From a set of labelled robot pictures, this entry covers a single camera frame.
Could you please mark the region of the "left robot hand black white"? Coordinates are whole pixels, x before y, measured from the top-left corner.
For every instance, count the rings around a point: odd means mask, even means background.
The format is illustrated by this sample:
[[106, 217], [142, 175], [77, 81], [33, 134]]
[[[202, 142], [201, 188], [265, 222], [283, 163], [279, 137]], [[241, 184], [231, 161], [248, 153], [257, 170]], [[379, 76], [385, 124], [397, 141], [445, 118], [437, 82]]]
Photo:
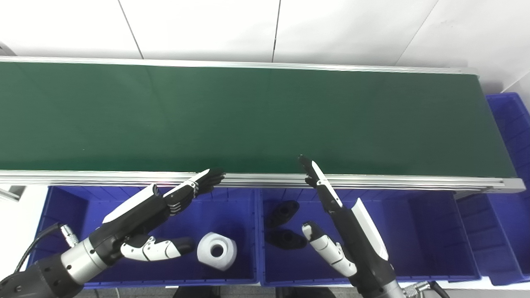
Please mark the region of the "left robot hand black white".
[[87, 254], [109, 267], [120, 258], [155, 262], [193, 252], [195, 242], [189, 236], [157, 239], [150, 232], [182, 213], [197, 196], [212, 192], [224, 177], [221, 168], [209, 168], [165, 194], [155, 184], [146, 187], [104, 217], [85, 242]]

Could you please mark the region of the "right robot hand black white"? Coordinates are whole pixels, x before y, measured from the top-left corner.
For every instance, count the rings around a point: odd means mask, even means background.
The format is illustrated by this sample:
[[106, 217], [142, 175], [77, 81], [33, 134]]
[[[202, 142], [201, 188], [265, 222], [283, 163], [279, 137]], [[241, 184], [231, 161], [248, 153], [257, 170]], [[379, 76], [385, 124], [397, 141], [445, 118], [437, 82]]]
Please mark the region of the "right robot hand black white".
[[299, 162], [307, 174], [306, 183], [316, 189], [324, 211], [343, 240], [343, 244], [333, 241], [318, 224], [308, 221], [302, 231], [313, 249], [347, 277], [362, 297], [403, 298], [386, 246], [360, 198], [351, 208], [344, 206], [316, 162], [303, 155]]

